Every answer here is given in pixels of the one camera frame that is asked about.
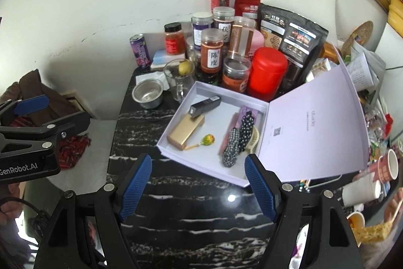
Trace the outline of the gold rectangular box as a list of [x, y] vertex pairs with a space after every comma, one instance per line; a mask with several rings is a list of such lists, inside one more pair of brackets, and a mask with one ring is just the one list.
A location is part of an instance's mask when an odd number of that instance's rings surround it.
[[204, 122], [204, 115], [192, 117], [187, 113], [167, 135], [168, 142], [177, 149], [184, 150], [193, 132], [195, 132], [198, 127], [202, 126]]

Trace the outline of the cream hair claw clip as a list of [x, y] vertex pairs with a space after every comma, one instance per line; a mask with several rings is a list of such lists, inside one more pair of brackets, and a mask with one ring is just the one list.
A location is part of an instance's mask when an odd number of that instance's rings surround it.
[[259, 130], [256, 128], [256, 126], [253, 126], [252, 133], [251, 133], [251, 138], [249, 139], [249, 142], [245, 147], [245, 151], [248, 154], [252, 154], [252, 153], [255, 152], [255, 149], [257, 147], [259, 139], [260, 139]]

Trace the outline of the black barcode box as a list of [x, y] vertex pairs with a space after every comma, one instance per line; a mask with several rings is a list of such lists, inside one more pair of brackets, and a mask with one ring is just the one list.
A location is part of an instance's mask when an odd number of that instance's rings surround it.
[[204, 113], [206, 113], [208, 111], [212, 111], [213, 109], [216, 109], [220, 104], [221, 104], [221, 97], [213, 96], [211, 98], [205, 99], [205, 100], [197, 102], [195, 104], [192, 104], [188, 111], [188, 114], [192, 118], [195, 118], [200, 115], [203, 115]]

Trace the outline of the black polka dot scrunchie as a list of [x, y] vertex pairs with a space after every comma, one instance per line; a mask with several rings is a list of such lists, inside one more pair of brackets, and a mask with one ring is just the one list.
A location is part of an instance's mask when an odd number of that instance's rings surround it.
[[229, 168], [235, 165], [238, 154], [245, 151], [245, 147], [251, 138], [252, 128], [247, 124], [240, 130], [236, 127], [231, 130], [227, 147], [222, 155], [224, 167]]

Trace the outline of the purple small box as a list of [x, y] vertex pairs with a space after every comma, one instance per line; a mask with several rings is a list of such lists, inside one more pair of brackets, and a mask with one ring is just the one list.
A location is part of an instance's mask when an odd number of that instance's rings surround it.
[[240, 130], [241, 127], [248, 124], [249, 127], [252, 128], [257, 122], [258, 115], [258, 110], [252, 109], [248, 106], [242, 106], [238, 113], [238, 119], [235, 127]]

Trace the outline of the pink lip gloss stick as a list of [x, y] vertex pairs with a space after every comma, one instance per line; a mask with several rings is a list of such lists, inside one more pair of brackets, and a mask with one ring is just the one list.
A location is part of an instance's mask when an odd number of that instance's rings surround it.
[[230, 122], [229, 122], [229, 125], [228, 125], [228, 127], [227, 127], [227, 130], [226, 130], [226, 132], [225, 132], [225, 134], [224, 134], [224, 136], [223, 136], [223, 140], [222, 140], [221, 146], [220, 146], [220, 148], [219, 148], [219, 152], [218, 152], [218, 155], [219, 155], [219, 156], [222, 156], [222, 155], [223, 155], [223, 153], [224, 153], [224, 151], [225, 151], [225, 149], [226, 149], [226, 147], [227, 147], [230, 132], [231, 132], [231, 130], [232, 130], [233, 128], [236, 127], [236, 124], [237, 124], [237, 121], [238, 121], [238, 117], [239, 117], [239, 113], [238, 113], [238, 112], [237, 112], [237, 113], [234, 113], [233, 116], [232, 116], [232, 118], [231, 118], [231, 120], [230, 120]]

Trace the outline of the red plaid blanket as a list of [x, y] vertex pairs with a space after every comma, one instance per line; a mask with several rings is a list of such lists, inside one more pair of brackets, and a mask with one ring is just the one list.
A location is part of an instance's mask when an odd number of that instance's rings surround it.
[[[34, 127], [37, 126], [30, 118], [19, 117], [9, 124], [11, 127]], [[89, 134], [80, 134], [69, 137], [59, 144], [58, 162], [61, 170], [72, 169], [82, 158], [85, 150], [91, 145]]]

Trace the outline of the brown cloth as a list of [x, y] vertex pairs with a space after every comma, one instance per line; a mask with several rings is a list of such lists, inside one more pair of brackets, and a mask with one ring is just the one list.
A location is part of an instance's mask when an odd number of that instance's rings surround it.
[[42, 83], [38, 70], [30, 71], [18, 82], [10, 85], [1, 95], [1, 102], [6, 100], [25, 100], [41, 95], [46, 95], [49, 99], [49, 106], [46, 109], [19, 117], [10, 122], [9, 125], [13, 127], [41, 126], [55, 119], [78, 112], [65, 97]]

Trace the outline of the white paper napkin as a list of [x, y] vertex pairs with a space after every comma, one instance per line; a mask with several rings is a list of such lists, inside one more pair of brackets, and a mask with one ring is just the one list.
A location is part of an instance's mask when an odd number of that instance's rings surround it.
[[162, 72], [162, 71], [155, 71], [155, 72], [139, 75], [136, 77], [136, 84], [138, 85], [142, 81], [150, 80], [150, 79], [159, 80], [163, 84], [164, 90], [169, 89], [169, 84], [167, 82], [167, 78], [166, 78], [164, 72]]

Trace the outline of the blue sponge box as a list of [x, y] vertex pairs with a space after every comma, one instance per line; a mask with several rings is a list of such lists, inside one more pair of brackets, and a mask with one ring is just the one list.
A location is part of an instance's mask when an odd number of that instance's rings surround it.
[[151, 69], [164, 68], [166, 64], [175, 60], [176, 58], [176, 55], [168, 55], [165, 50], [158, 50], [154, 54]]

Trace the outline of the yellow-green fruit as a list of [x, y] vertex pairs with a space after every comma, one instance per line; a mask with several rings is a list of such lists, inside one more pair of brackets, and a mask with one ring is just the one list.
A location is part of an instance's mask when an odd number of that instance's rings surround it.
[[193, 73], [194, 64], [190, 61], [183, 61], [178, 66], [178, 74], [180, 76], [188, 76]]

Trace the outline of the orange peel labelled jar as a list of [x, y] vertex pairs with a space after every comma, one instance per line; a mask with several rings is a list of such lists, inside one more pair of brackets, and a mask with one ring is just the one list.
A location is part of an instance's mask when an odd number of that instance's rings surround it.
[[221, 69], [222, 30], [204, 29], [201, 33], [201, 43], [201, 70], [207, 74], [216, 74]]

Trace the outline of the brown label tall jar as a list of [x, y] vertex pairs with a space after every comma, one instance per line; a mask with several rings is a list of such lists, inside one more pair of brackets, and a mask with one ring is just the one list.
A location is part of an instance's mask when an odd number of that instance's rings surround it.
[[231, 26], [228, 52], [248, 57], [254, 30], [255, 20], [248, 17], [235, 16]]

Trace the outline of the black snack bag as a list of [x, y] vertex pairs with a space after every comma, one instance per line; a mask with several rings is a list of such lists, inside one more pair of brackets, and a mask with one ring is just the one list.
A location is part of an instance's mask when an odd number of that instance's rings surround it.
[[289, 10], [261, 3], [257, 23], [264, 45], [280, 51], [288, 60], [280, 92], [302, 85], [320, 55], [328, 31], [317, 23]]

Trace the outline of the red snack bag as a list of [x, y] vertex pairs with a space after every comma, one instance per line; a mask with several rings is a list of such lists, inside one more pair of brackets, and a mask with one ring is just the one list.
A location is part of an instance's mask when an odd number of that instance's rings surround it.
[[233, 5], [235, 16], [257, 20], [259, 5], [260, 0], [235, 0]]

